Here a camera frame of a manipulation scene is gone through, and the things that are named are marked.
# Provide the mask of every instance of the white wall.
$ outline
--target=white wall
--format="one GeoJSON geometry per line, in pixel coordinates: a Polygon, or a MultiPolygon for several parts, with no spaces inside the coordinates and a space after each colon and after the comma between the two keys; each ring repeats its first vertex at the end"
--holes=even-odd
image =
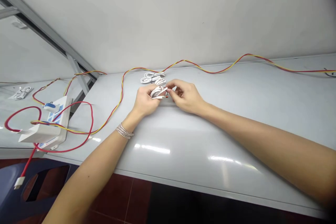
{"type": "Polygon", "coordinates": [[[46,81],[74,75],[64,56],[32,30],[14,27],[11,22],[15,19],[0,20],[0,82],[46,81]]]}
{"type": "Polygon", "coordinates": [[[333,0],[24,0],[96,69],[336,51],[333,0]]]}

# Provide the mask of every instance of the bracelet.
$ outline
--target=bracelet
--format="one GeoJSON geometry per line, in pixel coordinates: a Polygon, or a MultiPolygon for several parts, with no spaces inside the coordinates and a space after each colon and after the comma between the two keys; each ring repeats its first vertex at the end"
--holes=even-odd
{"type": "Polygon", "coordinates": [[[127,139],[131,139],[131,137],[134,136],[133,133],[127,132],[121,124],[119,124],[115,130],[118,131],[120,135],[122,135],[123,137],[127,139]]]}

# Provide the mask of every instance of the stool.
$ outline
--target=stool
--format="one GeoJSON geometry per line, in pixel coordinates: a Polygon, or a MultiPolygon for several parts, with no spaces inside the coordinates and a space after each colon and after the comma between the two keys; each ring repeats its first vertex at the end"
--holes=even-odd
{"type": "Polygon", "coordinates": [[[13,223],[30,216],[48,212],[57,196],[35,201],[43,181],[50,169],[69,166],[67,181],[78,168],[77,165],[63,163],[50,159],[31,162],[26,171],[26,178],[22,186],[14,190],[16,179],[20,177],[25,163],[14,164],[0,169],[0,222],[13,223]],[[23,193],[29,181],[35,176],[37,179],[30,191],[28,199],[23,199],[23,193]]]}

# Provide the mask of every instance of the white table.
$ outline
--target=white table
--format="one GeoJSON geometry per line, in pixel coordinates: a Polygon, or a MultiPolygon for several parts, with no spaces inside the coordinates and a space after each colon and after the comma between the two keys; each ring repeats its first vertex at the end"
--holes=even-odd
{"type": "MultiPolygon", "coordinates": [[[[0,85],[0,148],[33,148],[31,143],[19,143],[18,140],[20,135],[10,132],[4,128],[5,120],[14,112],[29,106],[37,106],[42,108],[42,105],[35,102],[32,98],[32,95],[39,90],[41,87],[46,86],[51,81],[42,81],[42,82],[32,82],[24,83],[20,85],[0,85]],[[22,100],[8,100],[8,97],[12,96],[19,90],[19,87],[30,86],[34,88],[26,97],[22,100]]],[[[63,93],[69,83],[69,79],[62,79],[54,82],[48,86],[45,90],[36,94],[36,98],[42,102],[51,102],[63,97],[63,93]]],[[[77,78],[73,80],[69,91],[68,96],[73,100],[76,100],[83,93],[80,84],[77,81],[77,78]]],[[[49,112],[42,109],[42,119],[46,119],[49,112]]],[[[38,116],[37,110],[25,110],[22,111],[17,116],[13,117],[10,121],[10,126],[12,128],[19,129],[28,129],[32,127],[30,122],[36,120],[38,116]]]]}
{"type": "MultiPolygon", "coordinates": [[[[297,70],[336,69],[336,56],[279,59],[297,70]]],[[[218,71],[228,64],[204,67],[218,71]]],[[[126,75],[124,100],[108,124],[81,148],[46,155],[81,164],[131,110],[144,72],[126,75]]],[[[120,97],[122,74],[101,76],[86,98],[93,104],[94,126],[100,127],[120,97]]],[[[323,73],[296,74],[267,63],[240,63],[211,75],[194,67],[167,70],[166,80],[195,83],[203,98],[225,110],[336,149],[336,80],[323,73]]],[[[69,127],[88,131],[90,108],[81,105],[69,127]]],[[[58,150],[79,145],[85,136],[69,134],[58,150]]],[[[258,161],[225,132],[178,109],[169,99],[146,117],[127,144],[115,173],[236,200],[321,217],[310,198],[258,161]]]]}

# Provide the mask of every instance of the power strip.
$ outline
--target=power strip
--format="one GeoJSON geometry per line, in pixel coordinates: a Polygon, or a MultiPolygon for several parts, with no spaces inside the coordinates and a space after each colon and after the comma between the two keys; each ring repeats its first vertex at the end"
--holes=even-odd
{"type": "MultiPolygon", "coordinates": [[[[57,117],[57,115],[67,106],[69,106],[72,103],[72,99],[68,96],[63,96],[61,99],[58,99],[53,102],[54,105],[59,105],[59,109],[56,113],[50,112],[48,115],[48,122],[57,123],[62,125],[63,127],[67,128],[69,123],[69,116],[70,116],[70,109],[65,110],[54,122],[53,120],[57,117]]],[[[38,147],[45,150],[55,150],[59,144],[63,143],[65,141],[67,135],[67,131],[65,129],[61,129],[60,134],[52,138],[46,143],[40,143],[38,147]]]]}

